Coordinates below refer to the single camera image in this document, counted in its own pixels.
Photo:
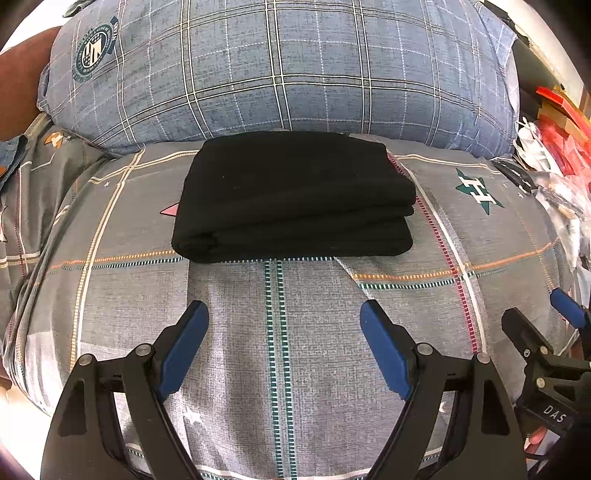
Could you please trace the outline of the black pants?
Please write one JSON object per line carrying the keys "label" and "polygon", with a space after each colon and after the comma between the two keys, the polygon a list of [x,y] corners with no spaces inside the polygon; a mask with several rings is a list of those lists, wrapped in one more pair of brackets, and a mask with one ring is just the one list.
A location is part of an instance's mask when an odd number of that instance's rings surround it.
{"label": "black pants", "polygon": [[385,145],[345,134],[253,132],[194,156],[171,246],[195,263],[398,256],[413,238],[415,184]]}

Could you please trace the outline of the grey patterned bed sheet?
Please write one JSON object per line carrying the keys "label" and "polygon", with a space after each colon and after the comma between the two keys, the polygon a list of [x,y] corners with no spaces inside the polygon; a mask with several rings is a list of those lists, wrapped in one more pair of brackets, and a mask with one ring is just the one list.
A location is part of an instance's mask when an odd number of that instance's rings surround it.
{"label": "grey patterned bed sheet", "polygon": [[445,355],[488,353],[511,398],[524,360],[501,328],[520,309],[555,352],[575,330],[551,307],[587,301],[551,218],[492,163],[389,140],[417,186],[414,244],[398,257],[211,265],[171,248],[170,208],[198,144],[113,157],[38,116],[1,147],[1,438],[32,475],[72,363],[153,341],[192,300],[209,326],[172,424],[208,479],[360,479],[403,407],[360,328],[367,299]]}

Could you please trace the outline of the brown wooden headboard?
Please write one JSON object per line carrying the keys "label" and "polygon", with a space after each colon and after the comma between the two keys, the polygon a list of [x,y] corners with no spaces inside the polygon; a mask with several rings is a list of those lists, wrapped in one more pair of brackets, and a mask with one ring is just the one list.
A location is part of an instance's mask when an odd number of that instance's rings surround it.
{"label": "brown wooden headboard", "polygon": [[23,134],[39,114],[38,86],[50,60],[60,27],[47,29],[0,56],[0,137],[7,141]]}

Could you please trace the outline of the blue plaid pillow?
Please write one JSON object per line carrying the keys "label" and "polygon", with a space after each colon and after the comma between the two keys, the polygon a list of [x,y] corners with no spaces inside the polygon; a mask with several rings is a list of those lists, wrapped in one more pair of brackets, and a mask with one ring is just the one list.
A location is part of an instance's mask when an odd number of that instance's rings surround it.
{"label": "blue plaid pillow", "polygon": [[515,34],[479,1],[85,1],[38,104],[93,145],[259,130],[510,153]]}

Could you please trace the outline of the red packaging pile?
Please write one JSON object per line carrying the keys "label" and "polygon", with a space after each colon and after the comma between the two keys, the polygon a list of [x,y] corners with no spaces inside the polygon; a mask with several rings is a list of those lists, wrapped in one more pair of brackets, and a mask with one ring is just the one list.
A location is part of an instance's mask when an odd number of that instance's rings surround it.
{"label": "red packaging pile", "polygon": [[564,176],[590,190],[590,121],[562,92],[538,86],[537,126],[544,147]]}

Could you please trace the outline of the clear plastic bags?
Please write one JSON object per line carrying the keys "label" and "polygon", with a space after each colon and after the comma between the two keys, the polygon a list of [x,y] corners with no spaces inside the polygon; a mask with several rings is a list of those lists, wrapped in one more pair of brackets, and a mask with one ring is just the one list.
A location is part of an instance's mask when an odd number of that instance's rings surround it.
{"label": "clear plastic bags", "polygon": [[534,184],[534,196],[548,212],[574,271],[582,257],[590,259],[590,193],[583,180],[565,176],[558,155],[543,144],[540,128],[523,118],[513,141],[515,158]]}

